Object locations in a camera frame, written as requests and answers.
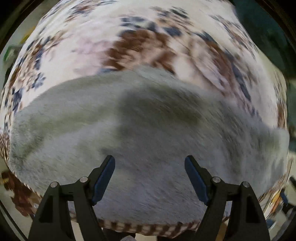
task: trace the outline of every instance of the patterned blanket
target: patterned blanket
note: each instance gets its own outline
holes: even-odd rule
[[[270,127],[287,128],[282,74],[276,71],[271,77],[273,72],[266,68],[229,2],[62,0],[24,44],[2,91],[1,156],[6,162],[9,159],[15,114],[49,88],[140,64],[165,69],[182,81],[221,95]],[[2,174],[6,188],[15,192],[17,209],[33,215],[41,197],[17,176]],[[104,226],[172,237],[198,224],[164,229]]]

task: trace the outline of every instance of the gray fleece blanket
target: gray fleece blanket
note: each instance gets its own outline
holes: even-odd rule
[[[193,155],[225,182],[257,196],[286,168],[289,136],[212,93],[150,67],[71,80],[18,112],[8,165],[34,191],[72,183],[116,159],[98,218],[176,224],[201,220],[184,170]]]

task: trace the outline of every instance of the metal screw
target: metal screw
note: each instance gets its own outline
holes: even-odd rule
[[[52,188],[55,188],[55,187],[57,186],[57,182],[52,182],[52,183],[50,184],[50,186],[51,186]]]
[[[250,184],[248,182],[243,182],[242,183],[244,185],[244,187],[248,188],[250,186]]]
[[[213,177],[213,182],[219,183],[221,182],[221,179],[219,177]]]
[[[87,182],[88,178],[87,177],[82,177],[79,180],[80,180],[80,182],[85,183],[85,182]]]

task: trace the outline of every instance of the blue gripper pad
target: blue gripper pad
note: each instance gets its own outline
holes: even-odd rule
[[[109,159],[105,169],[103,170],[103,172],[99,176],[99,178],[96,181],[96,184],[94,186],[94,195],[91,199],[93,205],[96,205],[97,202],[102,200],[114,170],[115,170],[115,159],[112,156]]]
[[[207,205],[209,197],[207,195],[207,188],[199,175],[198,171],[195,169],[189,157],[185,158],[185,171],[191,181],[194,191],[200,201]]]

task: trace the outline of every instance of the brown pattern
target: brown pattern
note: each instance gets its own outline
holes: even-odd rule
[[[11,197],[15,208],[25,217],[34,215],[37,211],[37,206],[34,204],[39,205],[41,198],[22,184],[10,171],[1,173],[1,176],[5,189],[11,190],[15,194],[14,197]]]
[[[193,221],[190,223],[181,223],[173,225],[161,225],[161,224],[125,224],[121,222],[110,222],[107,220],[99,219],[99,225],[102,228],[112,229],[117,232],[128,232],[128,233],[138,233],[146,236],[164,236],[168,238],[175,238],[180,235],[185,230],[196,231],[199,227],[200,222]]]
[[[125,31],[121,39],[114,42],[113,48],[106,52],[108,59],[103,62],[103,66],[120,71],[139,64],[149,64],[174,74],[171,63],[176,54],[168,47],[168,39],[166,34],[149,30]]]
[[[0,133],[0,155],[7,164],[9,151],[9,135],[7,133]]]
[[[107,5],[116,2],[116,0],[83,0],[73,8],[70,9],[71,13],[69,17],[66,18],[65,22],[69,22],[79,15],[88,15],[93,10],[95,10],[99,5]]]
[[[276,83],[274,90],[277,98],[278,127],[287,129],[287,98],[279,74],[274,71]]]
[[[19,110],[22,110],[22,102],[20,102],[20,104],[19,104]]]
[[[49,54],[52,52],[55,46],[57,46],[61,41],[65,39],[64,37],[65,32],[64,31],[58,31],[52,38],[49,39],[49,41],[45,45],[45,53]]]
[[[202,59],[194,56],[195,45],[202,44],[199,39],[191,38],[188,43],[186,54],[189,56],[190,62],[196,72],[200,73],[217,91],[219,91],[224,97],[229,99],[235,99],[239,108],[245,110],[248,113],[252,113],[252,104],[248,101],[244,93],[241,91],[239,83],[235,79],[231,62],[227,55],[221,50],[219,45],[213,41],[204,41],[208,49],[209,54],[212,57],[213,63],[216,65],[220,75],[224,77],[224,81],[220,80],[216,86],[215,83],[211,82],[207,76],[199,69],[199,64]]]
[[[17,79],[17,76],[18,76],[18,74],[19,74],[19,72],[20,72],[20,70],[21,70],[21,66],[18,65],[18,66],[15,68],[15,70],[14,70],[14,72],[13,72],[11,78],[10,78],[9,86],[8,86],[9,91],[10,91],[11,87],[13,86],[13,84],[15,83],[15,81],[16,81],[16,79]]]

